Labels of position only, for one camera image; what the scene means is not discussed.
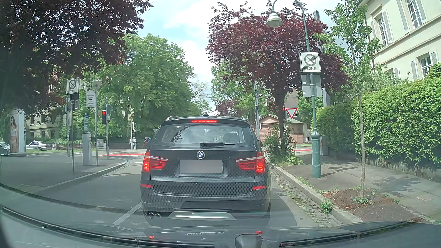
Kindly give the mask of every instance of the black bmw suv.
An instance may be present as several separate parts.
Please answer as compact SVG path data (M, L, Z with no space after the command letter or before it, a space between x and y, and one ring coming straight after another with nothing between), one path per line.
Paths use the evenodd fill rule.
M265 225L270 195L262 143L246 120L173 116L148 144L141 198L150 225L241 219Z

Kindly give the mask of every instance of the roof rail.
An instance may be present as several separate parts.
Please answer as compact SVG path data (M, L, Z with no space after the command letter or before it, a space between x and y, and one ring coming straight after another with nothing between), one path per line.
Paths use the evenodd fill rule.
M179 116L174 116L174 115L172 115L172 116L169 116L167 119L165 119L165 120L169 120L169 119L174 119L174 118L179 118Z

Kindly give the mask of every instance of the bmw logo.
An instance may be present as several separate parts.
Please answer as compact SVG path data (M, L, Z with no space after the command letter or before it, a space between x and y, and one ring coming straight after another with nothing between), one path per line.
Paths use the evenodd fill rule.
M196 157L198 157L199 159L203 159L205 158L205 153L203 151L198 151L198 153L196 154Z

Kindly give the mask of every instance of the windshield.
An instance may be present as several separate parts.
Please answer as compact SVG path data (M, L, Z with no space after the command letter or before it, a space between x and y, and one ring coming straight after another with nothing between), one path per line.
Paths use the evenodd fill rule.
M240 234L312 245L296 229L438 225L439 10L0 1L0 213L36 232L10 240L44 243L27 239L46 225L67 239L229 248Z
M158 135L160 144L168 146L199 146L200 142L234 143L237 146L254 144L250 128L236 125L167 125Z

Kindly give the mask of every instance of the rear wiper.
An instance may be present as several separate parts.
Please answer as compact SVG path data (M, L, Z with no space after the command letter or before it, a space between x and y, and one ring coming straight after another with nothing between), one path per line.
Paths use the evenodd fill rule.
M210 142L199 142L199 145L202 147L221 147L224 145L235 145L235 144L234 143L210 141Z

